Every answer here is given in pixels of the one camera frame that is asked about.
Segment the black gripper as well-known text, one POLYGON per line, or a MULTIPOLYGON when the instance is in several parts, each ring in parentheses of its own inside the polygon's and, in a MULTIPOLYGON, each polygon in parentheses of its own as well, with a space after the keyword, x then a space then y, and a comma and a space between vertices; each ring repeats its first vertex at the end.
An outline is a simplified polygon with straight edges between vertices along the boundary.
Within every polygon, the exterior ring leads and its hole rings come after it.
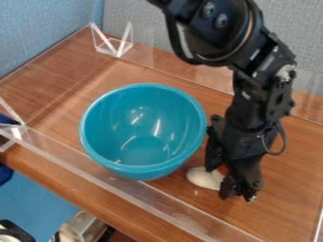
POLYGON ((276 135, 282 134, 281 123, 276 121, 257 130, 244 131, 218 115, 212 115, 206 134, 205 171, 212 172, 221 165, 228 170, 220 182, 218 197, 242 196, 246 202, 253 201, 264 186, 261 159, 266 154, 277 156, 282 153, 269 150, 276 135))

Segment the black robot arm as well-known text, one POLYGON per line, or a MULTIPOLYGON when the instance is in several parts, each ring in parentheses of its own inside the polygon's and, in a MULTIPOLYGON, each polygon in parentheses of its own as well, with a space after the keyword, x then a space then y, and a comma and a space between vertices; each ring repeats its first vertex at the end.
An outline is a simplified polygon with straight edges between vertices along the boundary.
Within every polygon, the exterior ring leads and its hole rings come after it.
POLYGON ((295 106, 295 55, 265 28, 253 0, 146 0, 164 13, 170 46, 189 64, 233 71, 233 99, 225 115, 206 127, 204 167, 228 170, 218 196, 257 197, 262 188, 261 159, 277 137, 280 119, 295 106))

